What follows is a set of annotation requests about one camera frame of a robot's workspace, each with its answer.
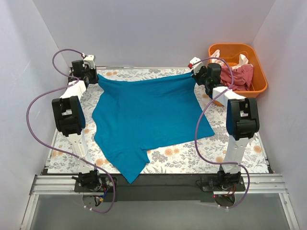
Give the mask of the blue t shirt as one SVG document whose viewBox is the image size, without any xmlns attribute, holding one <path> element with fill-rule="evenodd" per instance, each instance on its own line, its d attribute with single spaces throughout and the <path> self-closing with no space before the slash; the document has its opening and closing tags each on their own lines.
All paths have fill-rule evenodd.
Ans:
<svg viewBox="0 0 307 230">
<path fill-rule="evenodd" d="M 140 81 L 99 77 L 94 139 L 107 160 L 132 183 L 148 150 L 214 135 L 194 93 L 190 73 Z"/>
</svg>

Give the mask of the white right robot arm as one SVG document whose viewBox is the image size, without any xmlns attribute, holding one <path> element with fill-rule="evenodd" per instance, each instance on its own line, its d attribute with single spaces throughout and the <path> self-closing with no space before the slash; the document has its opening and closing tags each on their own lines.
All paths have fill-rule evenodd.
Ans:
<svg viewBox="0 0 307 230">
<path fill-rule="evenodd" d="M 236 188 L 245 190 L 241 177 L 241 162 L 246 146 L 258 132 L 260 123 L 257 101 L 235 93 L 221 83 L 221 65 L 209 63 L 204 65 L 199 59 L 190 61 L 191 76 L 198 85 L 205 87 L 206 94 L 226 108 L 226 130 L 229 141 L 224 161 L 220 163 L 216 175 L 200 179 L 204 192 L 234 192 Z"/>
</svg>

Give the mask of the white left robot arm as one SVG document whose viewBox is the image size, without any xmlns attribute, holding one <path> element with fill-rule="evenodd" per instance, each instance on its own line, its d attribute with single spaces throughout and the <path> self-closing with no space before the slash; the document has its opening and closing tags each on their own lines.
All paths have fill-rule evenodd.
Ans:
<svg viewBox="0 0 307 230">
<path fill-rule="evenodd" d="M 73 179 L 79 186 L 92 192 L 99 191 L 102 180 L 99 172 L 87 162 L 92 163 L 84 137 L 85 116 L 80 99 L 90 84 L 99 80 L 94 56 L 88 55 L 81 60 L 73 61 L 68 80 L 68 88 L 62 96 L 52 100 L 52 109 L 56 128 L 69 142 L 73 154 L 79 161 L 78 176 Z"/>
</svg>

